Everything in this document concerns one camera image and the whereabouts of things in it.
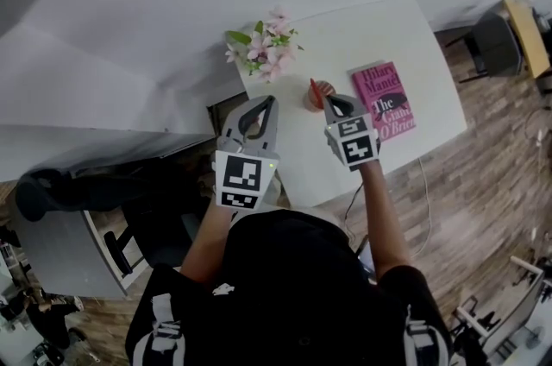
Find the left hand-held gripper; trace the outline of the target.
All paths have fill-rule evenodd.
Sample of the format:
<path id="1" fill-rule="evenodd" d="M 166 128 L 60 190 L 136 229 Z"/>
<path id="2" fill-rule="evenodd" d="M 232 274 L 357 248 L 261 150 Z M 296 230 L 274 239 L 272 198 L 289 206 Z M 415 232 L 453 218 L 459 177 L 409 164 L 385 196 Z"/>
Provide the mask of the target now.
<path id="1" fill-rule="evenodd" d="M 279 165 L 275 152 L 279 104 L 274 96 L 257 97 L 233 109 L 216 143 L 216 204 L 255 211 Z"/>

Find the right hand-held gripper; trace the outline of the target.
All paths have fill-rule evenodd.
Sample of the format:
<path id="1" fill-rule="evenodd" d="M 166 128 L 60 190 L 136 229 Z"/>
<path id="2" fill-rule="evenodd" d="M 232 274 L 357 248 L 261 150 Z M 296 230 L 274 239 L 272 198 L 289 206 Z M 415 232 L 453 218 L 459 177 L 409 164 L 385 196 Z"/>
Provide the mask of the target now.
<path id="1" fill-rule="evenodd" d="M 379 159 L 379 133 L 370 112 L 359 99 L 343 94 L 328 95 L 324 98 L 324 115 L 327 142 L 351 172 Z"/>

